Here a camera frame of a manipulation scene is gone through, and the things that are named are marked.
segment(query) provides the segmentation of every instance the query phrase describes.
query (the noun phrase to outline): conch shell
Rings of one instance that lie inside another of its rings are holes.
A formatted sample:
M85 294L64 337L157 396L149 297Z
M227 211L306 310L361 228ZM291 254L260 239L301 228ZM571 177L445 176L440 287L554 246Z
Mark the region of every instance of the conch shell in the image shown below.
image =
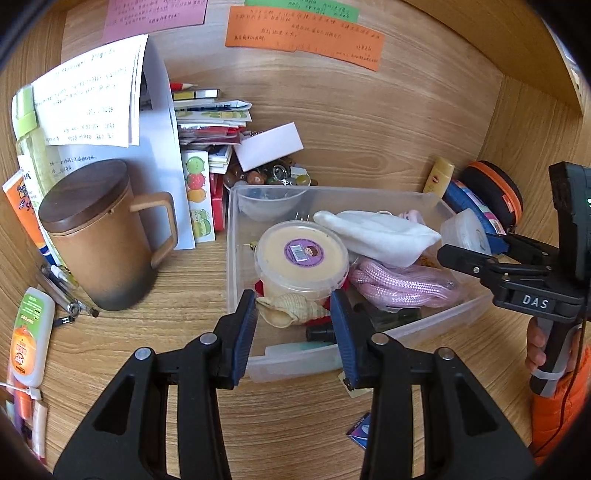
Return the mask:
M324 307L297 293L287 293L275 298L259 297L256 302L261 317L277 328L301 325L308 320L330 315Z

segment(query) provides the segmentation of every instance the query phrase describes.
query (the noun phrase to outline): cable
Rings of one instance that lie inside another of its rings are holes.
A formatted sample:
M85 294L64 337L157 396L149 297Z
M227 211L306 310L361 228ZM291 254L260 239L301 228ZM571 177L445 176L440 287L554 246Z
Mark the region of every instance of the cable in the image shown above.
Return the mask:
M583 356L583 345L585 344L585 327L586 327L586 325L587 325L587 320L583 320L583 324L581 325L581 337L579 339L579 350L577 351L577 360L574 364L573 376L570 379L569 386L566 388L566 392L564 393L564 398L562 399L562 405L560 407L560 423L558 424L558 428L550 436L550 438L548 440L546 440L544 442L544 444L533 453L534 457L540 451L542 451L552 440L554 440L556 438L559 431L562 430L562 427L564 426L564 412L566 410L566 402L569 399L570 391L573 389L574 381L577 379L577 374L579 373L579 366L581 364L581 357Z
M30 388L18 388L10 383L0 382L0 387L7 388L9 390L17 390L19 392L26 393L31 397L33 400L41 400L41 391L38 388L30 387Z

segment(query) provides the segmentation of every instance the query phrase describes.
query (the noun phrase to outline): white cable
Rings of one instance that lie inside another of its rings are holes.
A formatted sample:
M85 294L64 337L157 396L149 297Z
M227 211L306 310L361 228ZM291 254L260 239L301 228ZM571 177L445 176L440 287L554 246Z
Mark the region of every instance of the white cable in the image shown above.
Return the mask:
M30 387L30 388L18 388L10 383L0 382L0 387L5 387L10 390L17 390L19 392L26 393L31 397L33 400L41 400L41 391L38 388Z

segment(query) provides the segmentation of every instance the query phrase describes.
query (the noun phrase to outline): plastic storage box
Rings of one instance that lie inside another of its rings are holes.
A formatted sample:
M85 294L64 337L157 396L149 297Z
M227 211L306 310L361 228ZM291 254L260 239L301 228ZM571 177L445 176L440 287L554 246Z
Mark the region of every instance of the plastic storage box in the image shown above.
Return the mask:
M455 214L433 194L338 187L238 186L230 192L228 216L228 311L234 312L242 292L259 280L255 271L253 242L272 225L287 220L312 220L318 210L388 211L397 215L418 210L427 226L440 231ZM403 325L387 333L406 346L441 335L473 322L491 305L492 295L477 279L463 275L467 300L451 309ZM265 348L290 342L305 342L306 328L278 329L260 320L256 326L246 373L255 382L282 380L341 368L338 347L326 346L301 352L265 355Z

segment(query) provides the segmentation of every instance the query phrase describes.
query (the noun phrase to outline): purple label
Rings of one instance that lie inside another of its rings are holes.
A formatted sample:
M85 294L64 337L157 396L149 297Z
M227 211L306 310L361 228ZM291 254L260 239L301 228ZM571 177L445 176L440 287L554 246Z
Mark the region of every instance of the purple label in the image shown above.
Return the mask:
M313 267L324 260L322 247L307 238L296 238L287 242L283 251L286 259L299 267Z

